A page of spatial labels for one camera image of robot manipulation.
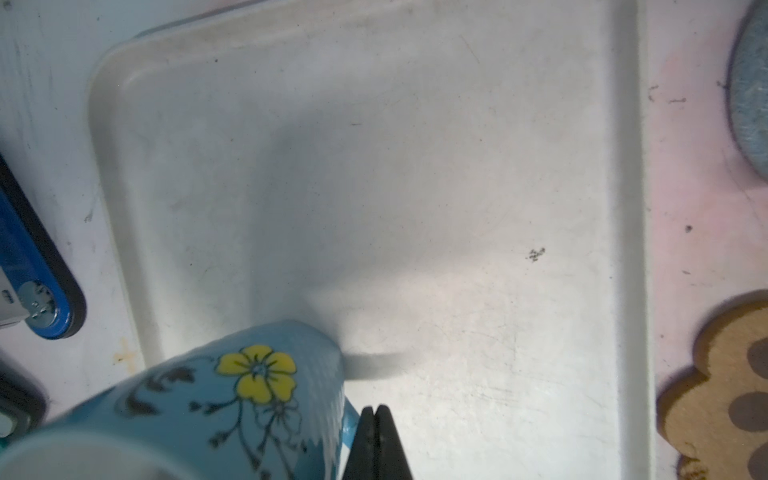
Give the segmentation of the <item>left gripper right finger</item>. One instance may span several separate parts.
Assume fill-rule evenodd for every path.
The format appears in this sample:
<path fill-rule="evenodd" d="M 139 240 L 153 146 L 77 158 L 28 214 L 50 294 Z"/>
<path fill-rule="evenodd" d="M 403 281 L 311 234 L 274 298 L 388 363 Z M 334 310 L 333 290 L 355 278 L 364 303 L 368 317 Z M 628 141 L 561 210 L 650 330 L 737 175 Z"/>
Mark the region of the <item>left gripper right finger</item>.
<path fill-rule="evenodd" d="M 386 405 L 379 405 L 375 413 L 375 479 L 414 479 L 392 412 Z"/>

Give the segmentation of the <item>brown paw print coaster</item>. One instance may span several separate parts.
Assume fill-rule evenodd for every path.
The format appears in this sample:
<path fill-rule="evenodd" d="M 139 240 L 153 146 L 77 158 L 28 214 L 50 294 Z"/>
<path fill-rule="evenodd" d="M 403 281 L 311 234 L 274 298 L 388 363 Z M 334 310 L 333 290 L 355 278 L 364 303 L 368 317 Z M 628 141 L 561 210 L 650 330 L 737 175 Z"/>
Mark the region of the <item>brown paw print coaster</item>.
<path fill-rule="evenodd" d="M 679 479 L 767 477 L 767 303 L 734 306 L 700 332 L 690 372 L 657 400 Z"/>

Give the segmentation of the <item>blue grey woven coaster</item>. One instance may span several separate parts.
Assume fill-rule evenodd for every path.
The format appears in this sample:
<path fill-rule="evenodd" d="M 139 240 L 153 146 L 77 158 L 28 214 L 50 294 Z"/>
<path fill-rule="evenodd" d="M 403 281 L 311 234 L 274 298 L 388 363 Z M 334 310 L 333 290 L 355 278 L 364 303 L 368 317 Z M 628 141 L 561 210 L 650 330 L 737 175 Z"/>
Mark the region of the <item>blue grey woven coaster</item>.
<path fill-rule="evenodd" d="M 767 180 L 766 1 L 754 1 L 740 25 L 729 63 L 727 107 L 740 153 Z"/>

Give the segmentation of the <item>light blue floral mug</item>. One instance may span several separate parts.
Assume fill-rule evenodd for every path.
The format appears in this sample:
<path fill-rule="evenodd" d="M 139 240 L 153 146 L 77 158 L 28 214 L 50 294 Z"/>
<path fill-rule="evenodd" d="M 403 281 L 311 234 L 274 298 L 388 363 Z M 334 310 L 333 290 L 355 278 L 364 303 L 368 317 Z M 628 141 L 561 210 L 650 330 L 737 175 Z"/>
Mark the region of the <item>light blue floral mug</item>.
<path fill-rule="evenodd" d="M 5 479 L 334 479 L 359 414 L 339 346 L 284 320 L 166 360 L 10 444 Z"/>

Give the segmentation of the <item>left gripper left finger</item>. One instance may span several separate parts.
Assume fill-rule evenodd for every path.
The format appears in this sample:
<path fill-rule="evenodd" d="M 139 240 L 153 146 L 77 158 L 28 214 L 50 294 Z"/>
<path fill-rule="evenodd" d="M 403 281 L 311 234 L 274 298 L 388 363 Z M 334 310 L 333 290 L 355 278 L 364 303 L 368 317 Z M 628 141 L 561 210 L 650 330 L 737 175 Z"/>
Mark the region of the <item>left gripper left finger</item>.
<path fill-rule="evenodd" d="M 376 479 L 376 416 L 371 406 L 360 414 L 342 479 Z"/>

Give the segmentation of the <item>beige serving tray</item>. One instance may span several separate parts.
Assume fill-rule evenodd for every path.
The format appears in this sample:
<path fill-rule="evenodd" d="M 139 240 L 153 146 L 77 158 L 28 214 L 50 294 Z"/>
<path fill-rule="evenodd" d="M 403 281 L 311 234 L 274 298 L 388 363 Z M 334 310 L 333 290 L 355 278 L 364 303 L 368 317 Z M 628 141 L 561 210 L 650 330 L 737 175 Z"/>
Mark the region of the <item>beige serving tray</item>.
<path fill-rule="evenodd" d="M 419 479 L 649 479 L 638 1 L 261 1 L 88 121 L 148 364 L 297 319 Z"/>

